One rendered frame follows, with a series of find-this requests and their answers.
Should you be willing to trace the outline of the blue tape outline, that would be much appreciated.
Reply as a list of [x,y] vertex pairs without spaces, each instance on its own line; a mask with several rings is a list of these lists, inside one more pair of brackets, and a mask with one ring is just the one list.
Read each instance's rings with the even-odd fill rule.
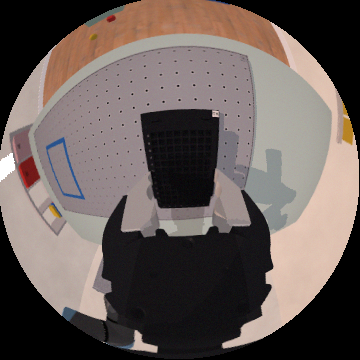
[[[59,185],[59,182],[58,182],[58,180],[57,180],[57,178],[56,178],[56,175],[55,175],[55,172],[54,172],[54,170],[53,170],[53,167],[52,167],[52,164],[51,164],[51,160],[50,160],[50,157],[49,157],[48,149],[50,149],[50,148],[52,148],[52,147],[54,147],[54,146],[56,146],[56,145],[58,145],[58,144],[60,144],[60,143],[63,143],[63,145],[64,145],[64,150],[65,150],[66,158],[67,158],[67,161],[68,161],[68,164],[69,164],[69,167],[70,167],[72,176],[73,176],[73,178],[74,178],[74,181],[75,181],[75,183],[76,183],[76,185],[77,185],[77,188],[78,188],[81,196],[63,193],[63,191],[62,191],[62,189],[61,189],[61,187],[60,187],[60,185]],[[79,185],[78,185],[78,183],[77,183],[77,180],[76,180],[76,178],[75,178],[75,175],[74,175],[74,172],[73,172],[73,169],[72,169],[70,160],[69,160],[69,156],[68,156],[68,153],[67,153],[67,148],[66,148],[66,144],[65,144],[65,139],[64,139],[64,137],[61,138],[61,139],[59,139],[59,140],[57,140],[57,141],[55,141],[55,142],[53,142],[53,143],[51,143],[51,144],[49,144],[48,146],[46,146],[46,150],[47,150],[48,158],[49,158],[50,165],[51,165],[51,168],[52,168],[52,170],[53,170],[54,176],[55,176],[55,178],[56,178],[56,181],[57,181],[57,183],[58,183],[58,185],[59,185],[59,187],[60,187],[63,195],[64,195],[64,196],[68,196],[68,197],[73,197],[73,198],[78,198],[78,199],[84,199],[84,200],[85,200],[85,198],[84,198],[84,196],[83,196],[83,194],[82,194],[82,192],[81,192],[81,189],[80,189],[80,187],[79,187]]]

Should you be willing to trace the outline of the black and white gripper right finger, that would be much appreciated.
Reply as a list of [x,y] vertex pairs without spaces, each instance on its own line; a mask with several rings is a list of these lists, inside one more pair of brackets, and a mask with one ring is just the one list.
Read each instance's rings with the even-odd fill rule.
[[233,233],[251,241],[264,259],[265,272],[269,272],[274,266],[270,231],[264,215],[245,190],[241,190],[217,168],[213,171],[213,181],[218,199],[215,201],[212,225],[219,227],[220,233]]

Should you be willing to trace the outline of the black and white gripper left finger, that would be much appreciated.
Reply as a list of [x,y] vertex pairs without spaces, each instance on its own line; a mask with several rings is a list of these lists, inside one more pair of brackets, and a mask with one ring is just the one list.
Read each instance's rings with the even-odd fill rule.
[[131,242],[155,236],[160,227],[155,203],[152,202],[154,184],[152,172],[124,195],[107,221],[102,238],[102,278],[111,281],[111,270],[119,252]]

